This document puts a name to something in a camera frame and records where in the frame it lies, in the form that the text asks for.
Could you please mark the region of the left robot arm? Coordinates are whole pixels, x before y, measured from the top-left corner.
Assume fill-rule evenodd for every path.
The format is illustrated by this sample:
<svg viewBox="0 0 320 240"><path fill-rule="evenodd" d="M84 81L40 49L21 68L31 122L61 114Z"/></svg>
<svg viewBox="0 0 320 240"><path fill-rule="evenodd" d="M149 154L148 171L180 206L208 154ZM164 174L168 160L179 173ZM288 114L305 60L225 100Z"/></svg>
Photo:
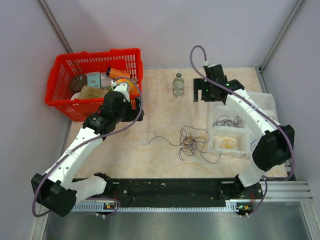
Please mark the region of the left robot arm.
<svg viewBox="0 0 320 240"><path fill-rule="evenodd" d="M86 118L69 148L43 174L37 173L32 177L34 197L31 210L34 217L42 217L36 212L36 204L64 217L76 204L89 197L100 195L106 199L113 194L114 187L103 174L94 174L76 182L73 179L92 151L107 137L143 120L144 99L137 97L135 104L133 109L126 92L114 90L104 96L103 104Z"/></svg>

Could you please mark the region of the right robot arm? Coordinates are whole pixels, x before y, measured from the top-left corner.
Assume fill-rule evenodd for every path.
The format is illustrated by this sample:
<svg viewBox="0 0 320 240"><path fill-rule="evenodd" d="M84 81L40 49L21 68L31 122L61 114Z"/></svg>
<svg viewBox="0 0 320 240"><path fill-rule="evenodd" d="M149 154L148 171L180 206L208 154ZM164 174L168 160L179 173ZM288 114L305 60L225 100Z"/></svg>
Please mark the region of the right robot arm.
<svg viewBox="0 0 320 240"><path fill-rule="evenodd" d="M235 177L233 184L234 194L245 198L266 172L293 157L295 131L270 118L238 80L227 79L220 64L204 61L203 69L205 74L193 80L194 102L222 102L242 117L258 140L253 162Z"/></svg>

